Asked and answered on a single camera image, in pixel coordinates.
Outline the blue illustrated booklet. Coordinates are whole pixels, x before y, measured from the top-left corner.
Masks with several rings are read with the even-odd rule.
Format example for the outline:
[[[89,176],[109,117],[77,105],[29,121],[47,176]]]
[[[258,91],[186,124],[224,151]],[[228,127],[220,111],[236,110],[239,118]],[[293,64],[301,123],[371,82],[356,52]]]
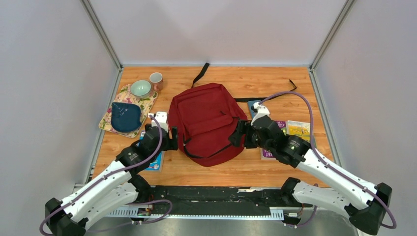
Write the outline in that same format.
[[[142,140],[146,134],[147,132],[144,129],[141,130],[139,140]],[[158,147],[159,140],[160,138],[157,137],[155,141],[155,147]],[[153,157],[152,159],[153,162],[148,161],[147,163],[144,163],[140,167],[147,166],[147,168],[145,168],[144,171],[148,171],[148,172],[161,172],[162,166],[163,166],[164,154],[165,154],[165,151],[159,149],[159,155]]]

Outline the red backpack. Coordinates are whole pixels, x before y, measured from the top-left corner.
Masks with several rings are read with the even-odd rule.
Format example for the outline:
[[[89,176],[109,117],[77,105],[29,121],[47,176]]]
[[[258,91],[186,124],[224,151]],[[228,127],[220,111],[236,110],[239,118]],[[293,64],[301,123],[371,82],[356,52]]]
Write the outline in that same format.
[[[244,149],[229,141],[238,122],[247,120],[238,103],[257,100],[262,98],[234,98],[222,84],[192,85],[173,97],[168,124],[177,128],[179,149],[188,158],[203,167],[219,165]]]

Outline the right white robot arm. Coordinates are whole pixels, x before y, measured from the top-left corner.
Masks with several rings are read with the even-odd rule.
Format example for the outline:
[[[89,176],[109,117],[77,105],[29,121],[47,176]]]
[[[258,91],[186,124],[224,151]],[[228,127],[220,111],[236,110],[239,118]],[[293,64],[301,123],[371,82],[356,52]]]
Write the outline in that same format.
[[[396,228],[397,223],[389,210],[390,186],[373,184],[349,173],[329,161],[308,141],[285,134],[269,116],[238,120],[229,140],[237,147],[265,149],[280,163],[309,173],[329,186],[319,188],[290,177],[280,190],[283,204],[310,204],[331,210],[348,218],[352,225],[369,235],[378,233],[385,215],[391,218],[390,228]]]

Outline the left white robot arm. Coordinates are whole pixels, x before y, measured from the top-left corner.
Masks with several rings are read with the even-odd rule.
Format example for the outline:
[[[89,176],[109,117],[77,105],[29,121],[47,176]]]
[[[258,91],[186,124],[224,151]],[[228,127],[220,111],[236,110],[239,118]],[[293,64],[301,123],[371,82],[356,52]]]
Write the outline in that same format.
[[[124,148],[96,178],[77,192],[45,204],[45,219],[52,236],[83,236],[98,220],[118,207],[136,201],[147,204],[150,185],[138,173],[149,167],[162,151],[178,149],[178,130],[146,125],[141,140]]]

